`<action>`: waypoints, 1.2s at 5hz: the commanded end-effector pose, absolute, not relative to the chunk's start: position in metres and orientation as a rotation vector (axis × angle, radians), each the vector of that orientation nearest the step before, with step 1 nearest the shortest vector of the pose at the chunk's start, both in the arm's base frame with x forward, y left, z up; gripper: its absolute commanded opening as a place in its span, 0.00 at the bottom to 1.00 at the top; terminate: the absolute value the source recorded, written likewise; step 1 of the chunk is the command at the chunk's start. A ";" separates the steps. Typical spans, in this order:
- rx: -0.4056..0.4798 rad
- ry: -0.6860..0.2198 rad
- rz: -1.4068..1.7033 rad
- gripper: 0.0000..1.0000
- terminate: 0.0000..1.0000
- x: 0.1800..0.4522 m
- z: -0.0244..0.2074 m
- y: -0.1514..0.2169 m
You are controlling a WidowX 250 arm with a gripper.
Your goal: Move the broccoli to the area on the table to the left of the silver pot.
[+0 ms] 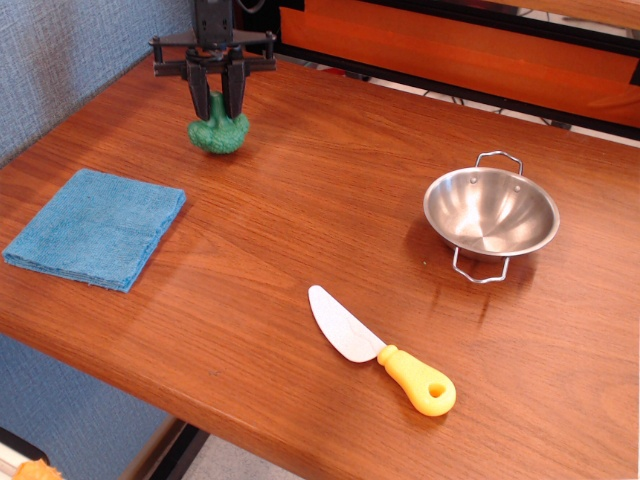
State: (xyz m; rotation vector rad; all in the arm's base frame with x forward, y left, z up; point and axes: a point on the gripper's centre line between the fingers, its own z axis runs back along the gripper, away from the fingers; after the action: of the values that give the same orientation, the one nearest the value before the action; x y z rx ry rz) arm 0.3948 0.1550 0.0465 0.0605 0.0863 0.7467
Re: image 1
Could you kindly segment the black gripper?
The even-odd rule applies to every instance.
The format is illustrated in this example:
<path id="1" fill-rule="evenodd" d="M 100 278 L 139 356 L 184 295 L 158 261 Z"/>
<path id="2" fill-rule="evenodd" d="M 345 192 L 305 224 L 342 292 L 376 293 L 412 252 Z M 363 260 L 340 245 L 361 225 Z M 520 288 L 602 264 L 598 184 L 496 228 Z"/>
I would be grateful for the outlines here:
<path id="1" fill-rule="evenodd" d="M 242 113 L 246 74 L 276 69 L 271 32 L 234 28 L 232 1 L 193 1 L 191 27 L 177 34 L 153 37 L 153 71 L 157 77 L 185 78 L 196 115 L 210 119 L 207 73 L 222 73 L 225 111 L 235 119 Z"/>

